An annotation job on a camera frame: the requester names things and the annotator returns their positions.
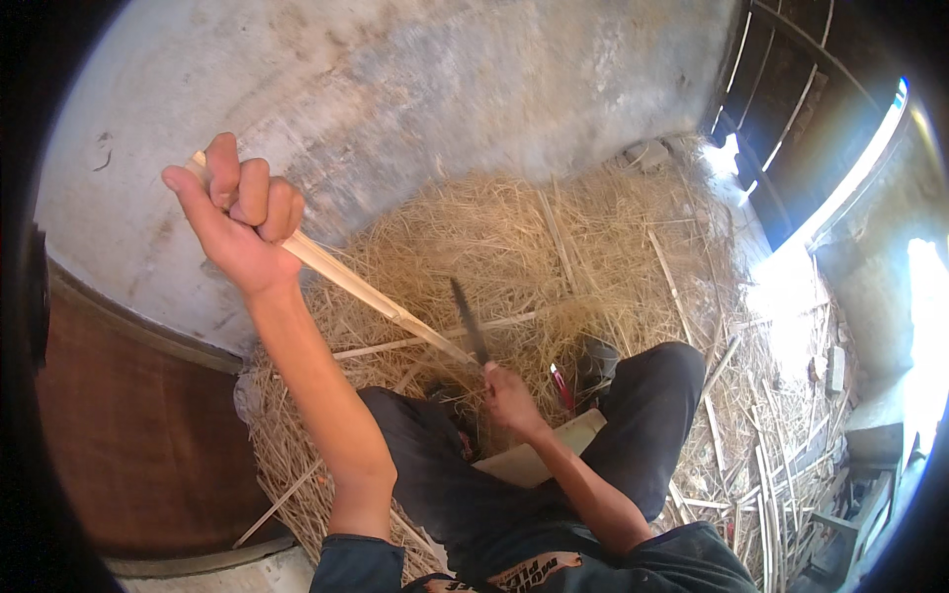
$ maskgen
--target forearm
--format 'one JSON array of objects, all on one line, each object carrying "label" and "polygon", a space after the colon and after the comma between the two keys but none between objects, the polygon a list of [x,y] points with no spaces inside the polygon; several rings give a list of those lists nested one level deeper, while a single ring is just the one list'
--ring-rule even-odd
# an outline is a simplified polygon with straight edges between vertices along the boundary
[{"label": "forearm", "polygon": [[[343,374],[295,284],[246,301],[254,325],[336,484],[338,507],[387,512],[396,468],[379,425]],[[367,502],[366,497],[377,501]],[[357,528],[333,529],[357,532]],[[388,537],[387,531],[377,537]]]},{"label": "forearm", "polygon": [[529,444],[605,549],[625,554],[652,537],[636,504],[590,469],[550,428],[539,431]]}]

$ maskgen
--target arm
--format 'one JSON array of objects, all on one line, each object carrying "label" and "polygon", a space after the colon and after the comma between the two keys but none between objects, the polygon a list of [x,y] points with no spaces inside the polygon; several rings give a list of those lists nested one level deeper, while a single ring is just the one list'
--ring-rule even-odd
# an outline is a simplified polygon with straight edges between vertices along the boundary
[{"label": "arm", "polygon": [[652,538],[636,504],[560,442],[520,377],[493,362],[485,365],[485,373],[492,388],[486,401],[494,420],[537,452],[604,549],[622,555]]},{"label": "arm", "polygon": [[300,293],[300,261],[280,247],[300,226],[304,200],[262,158],[237,160],[233,134],[205,151],[211,184],[181,167],[161,173],[201,247],[244,304],[336,483],[329,533],[389,538],[396,468],[379,425],[333,360]]}]

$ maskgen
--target black shoe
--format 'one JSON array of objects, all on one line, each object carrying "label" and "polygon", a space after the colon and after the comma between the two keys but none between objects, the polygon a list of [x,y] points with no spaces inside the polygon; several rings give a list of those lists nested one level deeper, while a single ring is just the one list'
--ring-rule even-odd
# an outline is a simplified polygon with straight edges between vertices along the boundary
[{"label": "black shoe", "polygon": [[600,407],[600,399],[609,393],[620,362],[620,351],[602,340],[586,338],[583,348],[584,354],[577,361],[575,409],[578,416],[590,408]]},{"label": "black shoe", "polygon": [[461,387],[454,384],[435,380],[425,389],[425,398],[433,403],[437,403],[445,412],[445,416],[451,420],[452,424],[458,430],[458,438],[461,440],[461,457],[468,463],[472,463],[480,456],[480,448],[477,442],[477,424],[472,410],[465,406],[461,399],[464,394]]}]

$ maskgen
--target person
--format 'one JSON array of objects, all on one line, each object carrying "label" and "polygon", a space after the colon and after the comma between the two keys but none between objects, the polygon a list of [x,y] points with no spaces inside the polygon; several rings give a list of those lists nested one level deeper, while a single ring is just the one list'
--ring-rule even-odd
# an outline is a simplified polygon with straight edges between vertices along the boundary
[{"label": "person", "polygon": [[456,574],[429,575],[404,591],[754,590],[711,524],[655,537],[649,527],[698,405],[705,368],[697,350],[665,343],[591,364],[612,379],[600,400],[607,424],[579,456],[541,418],[524,382],[489,362],[491,418],[553,476],[532,489],[503,482],[463,458],[458,428],[439,403],[349,384],[304,304],[300,261],[280,247],[300,225],[302,195],[270,176],[262,158],[239,162],[233,134],[219,134],[205,152],[207,192],[181,167],[161,177],[207,256],[240,289],[336,484],[311,591],[400,590],[393,496],[444,544]]}]

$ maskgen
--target red object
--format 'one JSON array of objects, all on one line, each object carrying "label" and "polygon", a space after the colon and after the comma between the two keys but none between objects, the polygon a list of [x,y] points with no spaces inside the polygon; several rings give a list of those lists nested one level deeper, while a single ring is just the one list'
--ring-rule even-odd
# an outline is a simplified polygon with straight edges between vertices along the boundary
[{"label": "red object", "polygon": [[567,389],[567,383],[564,381],[564,376],[560,374],[560,370],[557,368],[556,364],[550,364],[550,373],[553,375],[553,382],[557,384],[557,389],[560,390],[560,400],[564,402],[564,405],[567,406],[567,409],[570,410],[570,412],[573,412],[573,395],[570,393],[570,390]]}]

